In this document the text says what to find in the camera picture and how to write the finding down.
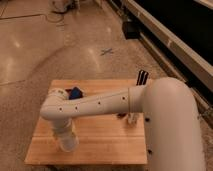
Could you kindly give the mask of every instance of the wooden board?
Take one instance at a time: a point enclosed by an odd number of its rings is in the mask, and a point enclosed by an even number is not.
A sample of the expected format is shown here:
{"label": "wooden board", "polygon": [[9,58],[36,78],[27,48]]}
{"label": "wooden board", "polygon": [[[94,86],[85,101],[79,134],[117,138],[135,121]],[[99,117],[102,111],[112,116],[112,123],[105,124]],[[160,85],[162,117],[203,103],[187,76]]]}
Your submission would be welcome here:
{"label": "wooden board", "polygon": [[[79,87],[84,96],[135,85],[136,80],[54,80],[51,88]],[[74,119],[79,145],[63,152],[50,125],[39,118],[25,159],[32,165],[147,164],[143,116],[134,126],[116,115]]]}

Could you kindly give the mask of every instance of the floor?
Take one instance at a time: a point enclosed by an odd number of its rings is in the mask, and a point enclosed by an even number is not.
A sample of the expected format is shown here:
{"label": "floor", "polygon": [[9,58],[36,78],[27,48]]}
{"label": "floor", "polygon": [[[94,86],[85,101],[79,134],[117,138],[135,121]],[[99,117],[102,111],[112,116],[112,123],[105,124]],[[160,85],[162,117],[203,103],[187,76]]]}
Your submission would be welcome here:
{"label": "floor", "polygon": [[[36,15],[0,20],[0,170],[48,171],[23,161],[53,79],[136,78],[140,69],[148,71],[150,78],[166,76],[140,42],[125,40],[120,19],[106,3],[101,9],[92,0],[84,0],[80,11],[71,10],[61,18],[49,13],[47,0],[3,0],[0,15]],[[202,129],[211,169],[212,131],[203,121]],[[98,165],[63,170],[138,171],[142,167]]]}

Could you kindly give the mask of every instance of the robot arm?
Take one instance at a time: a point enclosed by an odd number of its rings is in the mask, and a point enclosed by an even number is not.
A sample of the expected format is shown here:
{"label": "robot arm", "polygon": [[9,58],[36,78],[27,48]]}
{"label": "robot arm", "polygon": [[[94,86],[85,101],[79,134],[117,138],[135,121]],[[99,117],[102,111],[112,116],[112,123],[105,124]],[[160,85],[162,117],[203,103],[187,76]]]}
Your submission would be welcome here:
{"label": "robot arm", "polygon": [[70,118],[143,112],[150,171],[205,171],[196,102],[181,81],[161,78],[147,86],[67,99],[65,91],[53,90],[41,108],[41,116],[52,123],[54,132],[65,135],[59,136],[65,151],[77,144],[76,137],[67,133]]}

